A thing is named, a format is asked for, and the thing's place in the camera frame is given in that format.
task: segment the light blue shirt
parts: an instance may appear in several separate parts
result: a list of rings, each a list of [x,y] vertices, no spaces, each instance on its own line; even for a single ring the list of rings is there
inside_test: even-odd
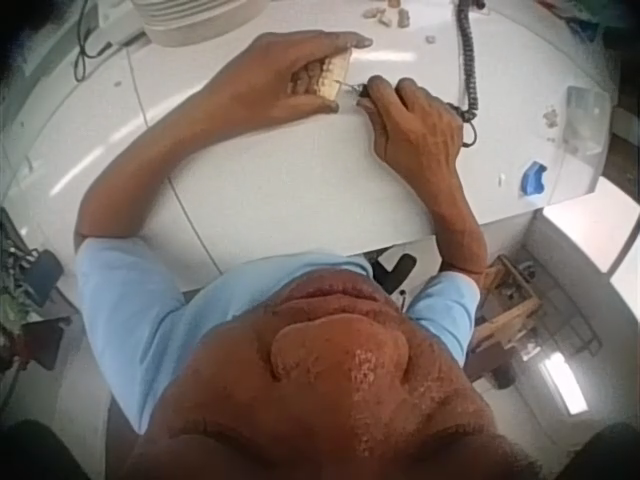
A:
[[[186,303],[173,276],[139,239],[84,241],[77,256],[82,314],[96,360],[138,433],[200,338],[247,311],[291,280],[319,268],[372,276],[360,257],[304,253],[249,262],[224,273]],[[448,347],[460,365],[480,294],[465,275],[439,273],[407,315]]]

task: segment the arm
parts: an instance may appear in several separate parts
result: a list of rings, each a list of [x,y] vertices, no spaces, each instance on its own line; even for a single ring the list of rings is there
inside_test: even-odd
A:
[[[294,73],[371,40],[353,32],[263,34],[227,64],[202,90],[136,139],[95,180],[82,199],[74,241],[139,234],[162,184],[198,150],[244,133],[337,111],[294,85]]]
[[[382,77],[358,101],[374,129],[374,150],[424,203],[435,227],[440,271],[460,272],[480,283],[487,265],[484,235],[456,171],[462,122],[440,99],[411,79],[394,89]]]

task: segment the nose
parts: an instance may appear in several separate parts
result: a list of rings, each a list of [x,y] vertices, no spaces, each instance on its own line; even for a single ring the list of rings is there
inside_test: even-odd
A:
[[[271,364],[279,380],[325,384],[323,395],[340,391],[352,400],[399,381],[408,358],[402,333],[353,314],[288,326],[271,346]]]

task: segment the hand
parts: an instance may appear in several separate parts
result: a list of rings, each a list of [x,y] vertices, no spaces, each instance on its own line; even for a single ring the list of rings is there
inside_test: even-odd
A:
[[[228,138],[337,112],[337,103],[312,93],[309,76],[300,72],[319,74],[318,60],[371,44],[354,32],[262,34],[192,97],[198,111],[195,127],[207,130],[210,125],[212,137]]]
[[[409,78],[394,90],[387,80],[374,76],[367,89],[370,99],[359,99],[358,106],[373,126],[376,155],[427,206],[445,189],[459,185],[455,163],[462,147],[460,118]]]

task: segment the forearm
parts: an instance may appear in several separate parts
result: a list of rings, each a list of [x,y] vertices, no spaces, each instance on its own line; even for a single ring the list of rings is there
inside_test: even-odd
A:
[[[421,197],[433,220],[440,270],[463,273],[479,284],[487,267],[487,244],[457,175],[448,188]]]
[[[193,128],[188,99],[149,128],[100,174],[87,190],[76,221],[76,248],[87,237],[137,235],[175,168],[206,145]]]

